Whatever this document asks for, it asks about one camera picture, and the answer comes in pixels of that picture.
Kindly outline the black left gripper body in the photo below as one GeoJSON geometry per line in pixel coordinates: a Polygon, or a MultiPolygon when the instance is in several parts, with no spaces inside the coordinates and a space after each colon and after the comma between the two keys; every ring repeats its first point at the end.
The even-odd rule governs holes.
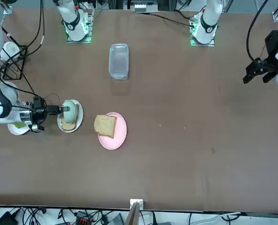
{"type": "Polygon", "coordinates": [[[266,61],[272,62],[278,52],[278,30],[272,30],[270,32],[270,34],[265,38],[265,44],[268,53],[266,61]]]}

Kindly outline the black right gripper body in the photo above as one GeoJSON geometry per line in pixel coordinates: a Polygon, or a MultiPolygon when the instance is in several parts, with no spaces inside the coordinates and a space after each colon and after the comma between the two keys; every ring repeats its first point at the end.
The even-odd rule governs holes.
{"type": "Polygon", "coordinates": [[[31,107],[31,121],[32,124],[41,125],[47,117],[47,105],[35,108],[34,105],[31,107]]]}

